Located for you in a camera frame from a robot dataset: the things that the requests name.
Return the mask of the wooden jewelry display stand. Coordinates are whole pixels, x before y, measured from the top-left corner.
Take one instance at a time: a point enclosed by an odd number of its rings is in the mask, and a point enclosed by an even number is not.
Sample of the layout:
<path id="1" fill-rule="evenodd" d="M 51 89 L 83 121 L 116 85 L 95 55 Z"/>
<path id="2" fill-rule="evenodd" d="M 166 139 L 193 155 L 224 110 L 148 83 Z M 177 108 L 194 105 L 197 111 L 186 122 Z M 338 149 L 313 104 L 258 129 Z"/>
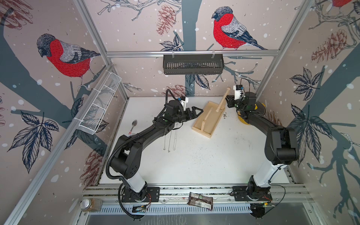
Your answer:
<path id="1" fill-rule="evenodd" d="M 212 101 L 207 103 L 203 112 L 192 126 L 193 131 L 196 131 L 207 138 L 212 137 L 221 117 L 223 116 L 223 113 L 225 112 L 226 97 L 229 92 L 230 88 L 228 87 L 219 104 Z"/>

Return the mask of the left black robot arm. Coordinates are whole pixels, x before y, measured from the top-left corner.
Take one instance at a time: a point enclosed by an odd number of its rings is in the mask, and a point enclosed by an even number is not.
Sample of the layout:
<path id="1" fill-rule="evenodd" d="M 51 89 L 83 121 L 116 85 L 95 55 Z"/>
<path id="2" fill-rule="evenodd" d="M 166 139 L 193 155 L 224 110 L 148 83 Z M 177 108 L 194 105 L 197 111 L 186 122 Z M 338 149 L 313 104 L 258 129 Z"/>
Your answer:
<path id="1" fill-rule="evenodd" d="M 176 98 L 167 89 L 164 108 L 153 119 L 152 125 L 137 134 L 118 138 L 106 163 L 105 173 L 111 180 L 122 181 L 135 200 L 144 200 L 148 195 L 148 184 L 138 172 L 143 150 L 155 140 L 176 130 L 176 123 L 194 120 L 203 113 L 203 109 L 195 106 L 186 108 L 186 103 L 185 96 Z"/>

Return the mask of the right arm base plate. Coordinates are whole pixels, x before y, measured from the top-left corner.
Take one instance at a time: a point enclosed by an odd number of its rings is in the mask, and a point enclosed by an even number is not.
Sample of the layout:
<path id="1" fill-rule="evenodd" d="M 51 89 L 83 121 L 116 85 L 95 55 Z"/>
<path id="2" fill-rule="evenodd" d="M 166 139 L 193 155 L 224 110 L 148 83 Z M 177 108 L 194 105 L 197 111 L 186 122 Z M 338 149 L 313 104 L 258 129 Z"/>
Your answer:
<path id="1" fill-rule="evenodd" d="M 270 188 L 262 187 L 248 187 L 248 186 L 233 186 L 230 193 L 231 196 L 235 198 L 237 202 L 244 201 L 262 201 L 270 202 L 273 200 L 270 193 Z"/>

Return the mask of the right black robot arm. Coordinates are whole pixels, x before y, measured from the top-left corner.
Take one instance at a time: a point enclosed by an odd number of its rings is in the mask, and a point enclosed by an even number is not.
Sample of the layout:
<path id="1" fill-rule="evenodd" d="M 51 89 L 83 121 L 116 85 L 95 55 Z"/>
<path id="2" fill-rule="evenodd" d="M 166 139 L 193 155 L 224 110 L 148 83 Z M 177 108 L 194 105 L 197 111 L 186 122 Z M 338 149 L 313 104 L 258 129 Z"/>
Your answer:
<path id="1" fill-rule="evenodd" d="M 291 127 L 275 124 L 265 117 L 264 104 L 257 101 L 255 93 L 241 93 L 226 96 L 228 108 L 235 108 L 238 116 L 266 135 L 264 154 L 266 160 L 259 171 L 252 175 L 247 184 L 247 195 L 259 199 L 270 191 L 277 173 L 299 159 L 296 132 Z"/>

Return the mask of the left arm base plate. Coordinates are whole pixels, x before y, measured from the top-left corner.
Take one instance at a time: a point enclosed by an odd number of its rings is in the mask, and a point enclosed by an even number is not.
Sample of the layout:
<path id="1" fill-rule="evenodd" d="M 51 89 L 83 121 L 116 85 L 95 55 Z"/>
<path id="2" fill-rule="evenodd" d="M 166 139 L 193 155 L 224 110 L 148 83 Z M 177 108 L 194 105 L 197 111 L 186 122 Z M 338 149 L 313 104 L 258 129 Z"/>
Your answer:
<path id="1" fill-rule="evenodd" d="M 159 187 L 148 187 L 146 192 L 142 190 L 140 193 L 136 193 L 132 189 L 125 187 L 120 195 L 122 203 L 157 203 L 159 196 Z"/>

